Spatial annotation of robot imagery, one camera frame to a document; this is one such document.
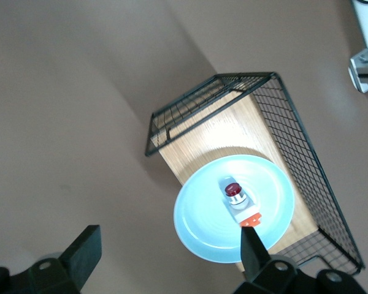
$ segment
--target light blue bowl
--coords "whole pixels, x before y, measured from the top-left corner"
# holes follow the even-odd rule
[[[200,168],[184,184],[174,207],[181,242],[195,255],[218,263],[241,261],[241,228],[228,210],[224,187],[237,181],[262,214],[255,227],[266,249],[286,232],[294,211],[292,185],[284,172],[258,156],[233,155]]]

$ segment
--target black wire rack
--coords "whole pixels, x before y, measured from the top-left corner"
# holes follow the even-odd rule
[[[236,91],[235,98],[221,98]],[[296,108],[278,74],[229,73],[209,78],[151,115],[146,156],[251,94],[278,146],[318,230],[280,251],[298,265],[320,258],[348,274],[364,268],[356,243],[335,199]],[[202,111],[211,109],[206,115]]]

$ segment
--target dark red cap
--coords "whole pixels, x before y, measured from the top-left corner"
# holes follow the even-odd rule
[[[240,193],[241,187],[239,183],[232,183],[226,186],[225,193],[229,197],[236,196],[238,193]]]

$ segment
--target metal mesh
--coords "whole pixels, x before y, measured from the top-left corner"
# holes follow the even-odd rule
[[[220,105],[218,101],[231,91],[241,94]],[[154,112],[150,120],[146,155],[157,152],[249,94],[254,96],[269,131],[318,225],[317,232],[294,243],[280,254],[291,257],[298,264],[319,256],[332,268],[350,274],[359,272],[364,264],[354,239],[297,111],[276,73],[215,75]],[[210,109],[208,115],[196,116],[205,109]],[[183,124],[189,118],[195,119],[190,124]]]

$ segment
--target wooden board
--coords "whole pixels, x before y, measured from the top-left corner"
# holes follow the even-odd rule
[[[171,130],[171,137],[239,94],[232,92],[226,95],[206,110],[178,125]],[[161,137],[156,136],[152,140],[157,142],[160,139]],[[181,184],[184,184],[194,172],[205,164],[224,156],[251,154],[268,159],[288,175],[293,184],[295,196],[294,215],[290,226],[280,241],[269,249],[269,253],[275,254],[317,231],[316,223],[305,206],[252,96],[247,96],[231,105],[176,141],[160,149],[159,152]]]

